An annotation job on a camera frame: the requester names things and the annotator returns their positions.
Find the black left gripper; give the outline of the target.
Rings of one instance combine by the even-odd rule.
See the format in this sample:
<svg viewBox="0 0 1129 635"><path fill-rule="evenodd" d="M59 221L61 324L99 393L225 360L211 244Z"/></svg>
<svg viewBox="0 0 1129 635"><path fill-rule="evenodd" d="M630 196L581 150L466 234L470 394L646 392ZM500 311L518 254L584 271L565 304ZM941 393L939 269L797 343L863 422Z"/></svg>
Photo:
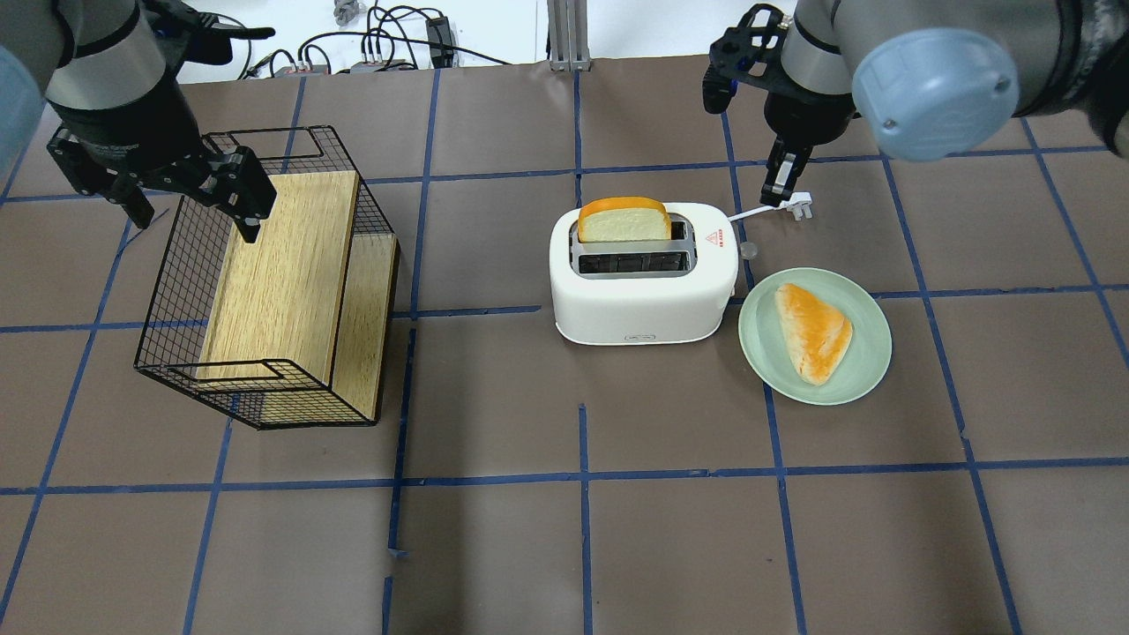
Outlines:
<svg viewBox="0 0 1129 635"><path fill-rule="evenodd" d="M46 153L77 193L119 198L141 230L155 212L140 186L181 193L230 217L244 242L259 240L277 189L250 147L207 153L185 98L140 98L100 111L49 106L60 124Z"/></svg>

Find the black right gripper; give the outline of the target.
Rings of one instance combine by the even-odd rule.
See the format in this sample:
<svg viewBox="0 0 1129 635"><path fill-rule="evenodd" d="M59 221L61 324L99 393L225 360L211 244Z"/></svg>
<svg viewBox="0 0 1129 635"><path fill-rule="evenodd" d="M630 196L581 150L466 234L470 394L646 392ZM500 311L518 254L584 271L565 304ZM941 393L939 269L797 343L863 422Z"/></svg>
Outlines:
<svg viewBox="0 0 1129 635"><path fill-rule="evenodd" d="M729 108L741 85L765 92L765 124L774 132L765 162L762 205L785 205L815 146L839 139L857 116L850 71L824 28L811 31L814 15L787 16L777 5L752 5L709 49L702 103L709 114Z"/></svg>

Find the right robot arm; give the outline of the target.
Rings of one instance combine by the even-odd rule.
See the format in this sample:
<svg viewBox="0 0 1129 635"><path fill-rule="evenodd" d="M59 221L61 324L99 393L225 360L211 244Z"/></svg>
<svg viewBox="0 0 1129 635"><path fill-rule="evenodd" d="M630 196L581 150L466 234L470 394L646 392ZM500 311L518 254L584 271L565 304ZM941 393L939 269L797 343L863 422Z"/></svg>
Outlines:
<svg viewBox="0 0 1129 635"><path fill-rule="evenodd" d="M753 5L714 41L703 108L765 90L774 132L762 205L782 205L815 147L854 119L896 160L943 160L1008 120L1077 108L1126 157L1124 1L799 1Z"/></svg>

